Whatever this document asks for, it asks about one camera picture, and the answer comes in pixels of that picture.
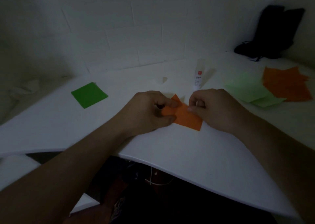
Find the folded orange paper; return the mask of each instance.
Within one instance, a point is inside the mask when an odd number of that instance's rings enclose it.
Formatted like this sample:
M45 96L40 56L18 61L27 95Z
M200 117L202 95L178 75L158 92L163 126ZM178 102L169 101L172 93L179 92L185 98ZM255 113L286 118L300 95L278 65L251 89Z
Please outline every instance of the folded orange paper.
M312 99L306 84L309 78L299 73L299 68L279 70L265 67L264 86L277 98L287 98L286 101L307 101Z
M202 119L188 112L188 106L182 103L176 94L171 99L178 102L178 106L176 108L165 106L162 115L175 115L177 118L174 123L200 131Z

